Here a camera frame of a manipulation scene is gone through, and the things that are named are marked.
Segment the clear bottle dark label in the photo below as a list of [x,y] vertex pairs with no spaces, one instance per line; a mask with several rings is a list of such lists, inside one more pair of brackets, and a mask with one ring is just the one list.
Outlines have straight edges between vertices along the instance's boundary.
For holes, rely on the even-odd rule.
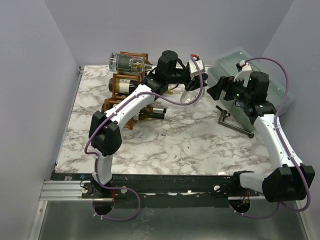
[[137,76],[153,70],[156,66],[136,55],[112,52],[109,57],[109,70],[115,73]]

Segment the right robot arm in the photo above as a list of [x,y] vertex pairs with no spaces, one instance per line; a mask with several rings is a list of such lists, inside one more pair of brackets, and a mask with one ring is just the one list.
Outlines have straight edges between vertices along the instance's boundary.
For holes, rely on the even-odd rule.
[[253,71],[244,86],[243,80],[222,76],[207,93],[218,100],[222,92],[225,101],[236,100],[243,104],[244,113],[261,136],[272,162],[273,171],[261,176],[251,171],[238,173],[238,179],[230,183],[230,191],[241,196],[248,189],[264,195],[269,202],[311,200],[310,186],[315,177],[311,165],[305,165],[295,154],[286,138],[277,110],[267,101],[269,75]]

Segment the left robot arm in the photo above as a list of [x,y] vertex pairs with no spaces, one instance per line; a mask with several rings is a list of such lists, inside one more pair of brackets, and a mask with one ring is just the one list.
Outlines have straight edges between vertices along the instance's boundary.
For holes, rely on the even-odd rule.
[[93,191],[101,198],[111,191],[113,155],[122,145],[121,131],[125,124],[147,105],[156,99],[164,99],[169,85],[184,85],[186,91],[199,89],[196,103],[204,91],[206,68],[198,55],[192,54],[186,65],[177,67],[178,55],[172,50],[164,51],[157,65],[142,79],[137,88],[115,107],[105,111],[96,111],[91,119],[87,146],[94,148],[95,157],[93,179],[96,181]]

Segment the clear wine bottle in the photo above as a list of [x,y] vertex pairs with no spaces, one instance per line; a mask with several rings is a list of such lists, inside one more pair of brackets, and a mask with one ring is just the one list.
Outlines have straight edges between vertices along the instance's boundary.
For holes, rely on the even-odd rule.
[[198,104],[198,102],[200,101],[200,99],[204,96],[204,94],[206,93],[206,87],[204,86],[202,88],[201,94],[198,97],[200,93],[200,88],[192,90],[192,91],[186,91],[184,90],[182,92],[182,95],[180,97],[180,103],[181,104],[188,104],[192,101],[194,101],[195,99],[197,99],[193,104],[191,104],[192,106],[195,106]]

